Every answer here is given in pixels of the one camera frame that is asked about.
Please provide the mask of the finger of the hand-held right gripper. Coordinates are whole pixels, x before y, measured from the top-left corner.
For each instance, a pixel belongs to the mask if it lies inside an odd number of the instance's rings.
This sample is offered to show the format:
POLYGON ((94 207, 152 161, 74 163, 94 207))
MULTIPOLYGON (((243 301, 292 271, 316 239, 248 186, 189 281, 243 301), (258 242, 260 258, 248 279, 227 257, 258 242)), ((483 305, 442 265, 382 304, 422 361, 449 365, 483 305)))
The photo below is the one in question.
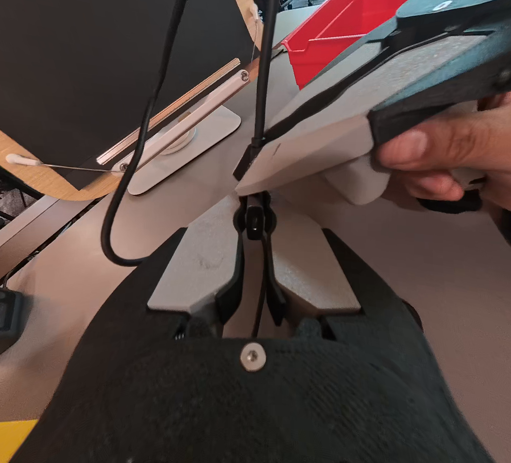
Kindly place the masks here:
POLYGON ((277 189, 367 154, 374 147, 368 113, 343 118, 339 112, 319 114, 325 125, 311 122, 295 135, 288 132, 266 144, 238 182, 236 194, 277 189))
POLYGON ((267 146, 373 146, 368 114, 476 48, 485 36, 449 36, 393 57, 367 43, 317 76, 279 114, 267 146))

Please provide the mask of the blue and black device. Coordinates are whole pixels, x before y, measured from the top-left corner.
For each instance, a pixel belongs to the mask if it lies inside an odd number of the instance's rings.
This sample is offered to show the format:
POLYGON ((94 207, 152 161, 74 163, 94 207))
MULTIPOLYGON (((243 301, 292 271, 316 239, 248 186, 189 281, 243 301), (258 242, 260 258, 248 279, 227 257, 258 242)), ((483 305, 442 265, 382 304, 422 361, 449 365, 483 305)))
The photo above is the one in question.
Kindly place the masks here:
POLYGON ((1 354, 19 340, 22 334, 22 293, 1 287, 1 354))

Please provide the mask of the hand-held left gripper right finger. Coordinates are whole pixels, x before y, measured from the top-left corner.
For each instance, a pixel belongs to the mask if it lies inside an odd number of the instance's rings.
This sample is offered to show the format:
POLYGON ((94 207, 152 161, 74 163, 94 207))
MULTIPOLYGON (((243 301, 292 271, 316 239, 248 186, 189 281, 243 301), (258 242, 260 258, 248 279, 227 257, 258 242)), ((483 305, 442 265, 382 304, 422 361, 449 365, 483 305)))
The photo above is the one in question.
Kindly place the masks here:
POLYGON ((281 197, 270 208, 276 219, 270 254, 284 319, 298 325, 304 318, 359 313, 361 305, 320 224, 281 197))

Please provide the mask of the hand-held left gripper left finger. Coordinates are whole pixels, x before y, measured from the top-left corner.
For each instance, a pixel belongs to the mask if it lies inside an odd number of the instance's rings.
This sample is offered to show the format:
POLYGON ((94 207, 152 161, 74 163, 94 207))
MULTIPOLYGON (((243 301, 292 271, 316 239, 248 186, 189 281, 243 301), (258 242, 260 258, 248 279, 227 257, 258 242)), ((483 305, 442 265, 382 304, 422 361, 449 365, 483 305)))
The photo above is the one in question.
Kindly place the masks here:
POLYGON ((239 198, 230 194, 189 224, 148 301, 149 309, 189 314, 208 324, 227 323, 242 298, 241 207, 239 198))

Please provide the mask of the grey usb hub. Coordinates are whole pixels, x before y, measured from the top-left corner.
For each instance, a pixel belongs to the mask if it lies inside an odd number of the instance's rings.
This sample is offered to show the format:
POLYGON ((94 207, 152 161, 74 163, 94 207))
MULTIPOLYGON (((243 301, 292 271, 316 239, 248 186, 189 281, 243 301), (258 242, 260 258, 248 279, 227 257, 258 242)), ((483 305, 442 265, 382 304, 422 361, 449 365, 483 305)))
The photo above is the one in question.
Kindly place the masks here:
POLYGON ((245 197, 245 232, 250 241, 260 241, 266 231, 269 195, 263 191, 245 197))

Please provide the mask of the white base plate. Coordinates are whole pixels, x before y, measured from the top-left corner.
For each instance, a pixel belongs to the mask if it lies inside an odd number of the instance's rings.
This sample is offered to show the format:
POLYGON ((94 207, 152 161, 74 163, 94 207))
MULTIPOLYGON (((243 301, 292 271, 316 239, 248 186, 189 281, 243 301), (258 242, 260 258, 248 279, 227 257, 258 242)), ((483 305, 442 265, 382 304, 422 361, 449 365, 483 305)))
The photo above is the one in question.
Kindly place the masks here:
POLYGON ((142 166, 131 179, 128 192, 138 196, 149 191, 210 148, 237 131, 241 117, 220 106, 194 128, 180 144, 176 142, 142 166))

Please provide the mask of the yellow plastic bin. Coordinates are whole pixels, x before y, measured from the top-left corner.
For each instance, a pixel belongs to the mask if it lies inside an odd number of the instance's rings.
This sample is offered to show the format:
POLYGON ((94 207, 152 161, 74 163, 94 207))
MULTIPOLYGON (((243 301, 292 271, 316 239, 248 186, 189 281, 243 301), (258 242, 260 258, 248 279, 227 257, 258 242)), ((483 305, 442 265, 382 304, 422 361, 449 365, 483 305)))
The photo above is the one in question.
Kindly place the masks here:
POLYGON ((1 462, 9 462, 38 420, 1 422, 1 462))

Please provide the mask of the red plastic bin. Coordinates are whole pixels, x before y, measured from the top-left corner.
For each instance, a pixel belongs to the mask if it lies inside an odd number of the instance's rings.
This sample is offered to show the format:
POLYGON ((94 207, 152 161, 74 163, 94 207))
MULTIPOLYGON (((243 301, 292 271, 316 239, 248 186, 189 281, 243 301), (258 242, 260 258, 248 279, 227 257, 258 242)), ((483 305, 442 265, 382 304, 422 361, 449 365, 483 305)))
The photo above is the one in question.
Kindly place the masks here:
POLYGON ((392 18, 407 0, 326 0, 283 45, 302 89, 358 39, 392 18))

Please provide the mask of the person's right hand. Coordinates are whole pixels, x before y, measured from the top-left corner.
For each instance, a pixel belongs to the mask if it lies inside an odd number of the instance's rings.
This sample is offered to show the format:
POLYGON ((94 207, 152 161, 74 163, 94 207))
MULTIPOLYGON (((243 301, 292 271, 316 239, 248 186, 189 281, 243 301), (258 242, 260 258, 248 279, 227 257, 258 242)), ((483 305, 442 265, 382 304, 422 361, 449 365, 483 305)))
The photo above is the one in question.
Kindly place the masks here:
POLYGON ((470 113, 441 113, 381 145, 376 153, 415 198, 458 201, 464 188, 452 171, 487 179, 481 195, 510 210, 510 92, 487 97, 470 113))

